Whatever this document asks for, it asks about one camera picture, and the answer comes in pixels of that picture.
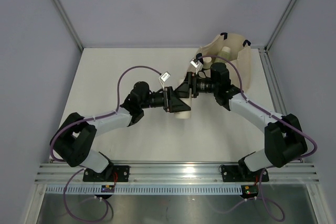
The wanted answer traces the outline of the beige canvas tote bag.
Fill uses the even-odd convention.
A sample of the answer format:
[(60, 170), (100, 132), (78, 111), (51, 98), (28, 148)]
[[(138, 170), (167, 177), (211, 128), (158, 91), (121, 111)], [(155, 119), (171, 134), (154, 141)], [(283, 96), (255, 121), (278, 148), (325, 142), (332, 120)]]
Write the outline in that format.
[[(231, 58), (227, 60), (219, 57), (217, 54), (226, 46), (231, 49)], [(251, 81), (251, 47), (250, 41), (244, 36), (235, 33), (221, 33), (214, 40), (203, 47), (199, 47), (196, 54), (202, 53), (204, 57), (211, 57), (212, 64), (224, 63), (229, 70), (229, 78), (231, 83), (236, 87), (242, 87), (243, 91), (250, 88)], [(211, 65), (204, 65), (203, 69), (198, 72), (201, 78), (210, 78)]]

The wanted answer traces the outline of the cream bottle with lettering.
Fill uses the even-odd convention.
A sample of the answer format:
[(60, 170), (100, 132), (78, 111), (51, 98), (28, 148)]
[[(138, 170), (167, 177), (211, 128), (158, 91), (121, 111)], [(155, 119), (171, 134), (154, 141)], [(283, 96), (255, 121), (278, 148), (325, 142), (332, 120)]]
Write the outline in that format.
[(190, 119), (192, 115), (192, 96), (180, 98), (180, 100), (184, 103), (184, 106), (180, 111), (174, 113), (175, 118), (180, 120)]

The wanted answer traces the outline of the pale bottle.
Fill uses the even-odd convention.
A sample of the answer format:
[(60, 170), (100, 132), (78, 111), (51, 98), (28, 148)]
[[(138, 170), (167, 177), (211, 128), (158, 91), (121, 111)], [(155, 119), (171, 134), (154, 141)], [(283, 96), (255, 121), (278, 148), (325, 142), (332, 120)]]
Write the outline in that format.
[(231, 49), (229, 47), (224, 46), (221, 51), (217, 54), (219, 57), (230, 60), (231, 58)]

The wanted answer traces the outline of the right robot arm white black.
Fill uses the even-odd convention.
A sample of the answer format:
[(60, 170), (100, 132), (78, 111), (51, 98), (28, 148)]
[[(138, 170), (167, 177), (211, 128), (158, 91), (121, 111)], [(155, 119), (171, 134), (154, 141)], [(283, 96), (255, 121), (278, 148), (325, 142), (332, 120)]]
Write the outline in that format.
[(213, 94), (220, 106), (244, 117), (264, 134), (264, 148), (241, 158), (234, 167), (233, 179), (261, 181), (264, 168), (281, 168), (307, 152), (306, 137), (298, 118), (293, 114), (273, 113), (248, 99), (240, 87), (232, 84), (224, 63), (212, 64), (209, 77), (186, 74), (173, 91), (174, 100), (179, 102), (178, 112), (190, 111), (191, 106), (184, 99), (196, 98), (200, 93)]

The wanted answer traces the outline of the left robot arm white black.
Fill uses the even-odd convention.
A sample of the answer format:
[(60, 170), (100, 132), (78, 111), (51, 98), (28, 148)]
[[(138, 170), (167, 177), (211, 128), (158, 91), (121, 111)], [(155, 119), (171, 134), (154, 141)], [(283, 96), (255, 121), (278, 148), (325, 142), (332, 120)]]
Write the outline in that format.
[(132, 126), (144, 116), (145, 108), (162, 107), (165, 112), (190, 111), (183, 99), (190, 96), (190, 84), (182, 82), (176, 89), (166, 87), (151, 92), (146, 82), (137, 82), (117, 111), (96, 118), (70, 114), (50, 142), (56, 152), (71, 167), (81, 166), (94, 172), (99, 181), (108, 181), (113, 175), (113, 162), (91, 147), (95, 137), (115, 129)]

